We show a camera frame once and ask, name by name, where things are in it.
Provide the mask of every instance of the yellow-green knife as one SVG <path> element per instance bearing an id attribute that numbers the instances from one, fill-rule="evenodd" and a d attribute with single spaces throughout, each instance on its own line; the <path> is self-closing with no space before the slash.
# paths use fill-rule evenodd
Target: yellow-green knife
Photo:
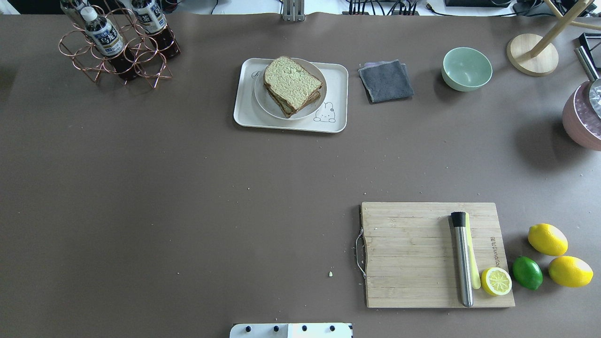
<path id="1" fill-rule="evenodd" d="M 479 289 L 480 273 L 478 272 L 478 265 L 476 264 L 476 256 L 474 255 L 474 244 L 472 243 L 472 229 L 469 226 L 469 214 L 465 213 L 465 232 L 468 233 L 468 251 L 469 251 L 469 269 L 470 276 L 472 277 L 472 288 Z"/>

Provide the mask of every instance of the bread slice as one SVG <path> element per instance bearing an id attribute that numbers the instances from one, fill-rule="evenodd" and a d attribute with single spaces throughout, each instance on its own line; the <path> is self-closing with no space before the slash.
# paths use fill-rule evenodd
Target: bread slice
<path id="1" fill-rule="evenodd" d="M 289 57 L 273 60 L 263 72 L 269 95 L 290 118 L 320 97 L 323 82 Z"/>

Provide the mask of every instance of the wooden cutting board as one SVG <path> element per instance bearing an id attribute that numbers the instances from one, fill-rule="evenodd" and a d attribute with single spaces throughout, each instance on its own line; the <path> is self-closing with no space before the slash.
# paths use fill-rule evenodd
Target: wooden cutting board
<path id="1" fill-rule="evenodd" d="M 448 220 L 454 211 L 469 214 L 480 274 L 491 266 L 508 271 L 494 203 L 363 202 L 367 307 L 464 307 Z M 513 292 L 473 293 L 474 307 L 515 306 Z"/>

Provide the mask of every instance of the gray towel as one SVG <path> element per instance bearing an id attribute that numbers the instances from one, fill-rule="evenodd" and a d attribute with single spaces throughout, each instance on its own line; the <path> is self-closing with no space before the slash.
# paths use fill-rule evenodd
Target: gray towel
<path id="1" fill-rule="evenodd" d="M 366 63 L 359 76 L 373 103 L 413 96 L 407 65 L 399 60 Z"/>

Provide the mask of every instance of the lemon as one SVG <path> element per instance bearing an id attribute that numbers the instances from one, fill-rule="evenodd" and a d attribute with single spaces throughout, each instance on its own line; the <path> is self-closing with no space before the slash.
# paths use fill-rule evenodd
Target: lemon
<path id="1" fill-rule="evenodd" d="M 540 253 L 561 256 L 567 251 L 567 238 L 550 224 L 537 224 L 528 231 L 528 242 Z"/>
<path id="2" fill-rule="evenodd" d="M 494 266 L 482 272 L 482 288 L 493 296 L 503 296 L 511 291 L 511 277 L 509 273 Z"/>
<path id="3" fill-rule="evenodd" d="M 535 261 L 526 256 L 516 258 L 511 271 L 516 281 L 527 289 L 536 290 L 543 284 L 543 273 L 540 267 Z"/>
<path id="4" fill-rule="evenodd" d="M 561 256 L 549 264 L 549 275 L 559 285 L 581 287 L 593 279 L 593 269 L 580 258 Z"/>

